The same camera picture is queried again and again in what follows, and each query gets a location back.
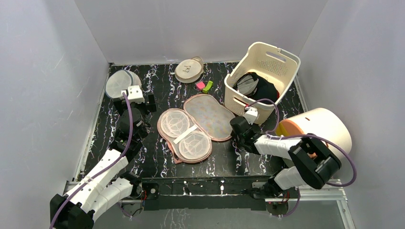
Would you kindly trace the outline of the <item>floral mesh laundry bag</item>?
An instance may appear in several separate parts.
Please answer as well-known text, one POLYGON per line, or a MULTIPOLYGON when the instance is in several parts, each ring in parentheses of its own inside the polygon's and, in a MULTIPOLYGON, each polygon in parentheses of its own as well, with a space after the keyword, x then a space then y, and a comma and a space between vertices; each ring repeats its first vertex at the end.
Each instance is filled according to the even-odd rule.
POLYGON ((213 142, 231 138, 230 121, 235 115, 213 96, 190 97, 183 108, 163 112, 157 122, 158 133, 166 140, 175 164, 195 164, 206 160, 213 142))

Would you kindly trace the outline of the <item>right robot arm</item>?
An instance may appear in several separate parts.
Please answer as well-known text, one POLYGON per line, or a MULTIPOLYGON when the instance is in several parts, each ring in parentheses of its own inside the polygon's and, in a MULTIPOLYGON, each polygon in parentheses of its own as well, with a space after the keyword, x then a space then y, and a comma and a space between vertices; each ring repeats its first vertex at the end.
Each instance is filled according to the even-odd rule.
POLYGON ((321 189, 341 168, 341 160, 315 135, 294 138, 268 135, 237 116, 230 121, 238 147, 256 155, 271 155, 292 161, 262 185, 253 185, 255 198, 280 198, 288 189, 308 185, 321 189))

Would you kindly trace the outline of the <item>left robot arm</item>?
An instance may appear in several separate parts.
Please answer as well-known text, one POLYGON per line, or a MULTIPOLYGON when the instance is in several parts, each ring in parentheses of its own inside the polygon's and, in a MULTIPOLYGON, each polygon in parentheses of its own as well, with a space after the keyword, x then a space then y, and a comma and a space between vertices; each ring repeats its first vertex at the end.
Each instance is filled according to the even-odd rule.
POLYGON ((91 229, 96 220, 120 200, 139 198, 143 191, 140 180, 124 169, 143 147, 150 124, 146 116, 156 111, 154 94, 136 98, 123 91, 114 99, 119 111, 113 142, 95 167, 73 188, 50 201, 51 229, 91 229))

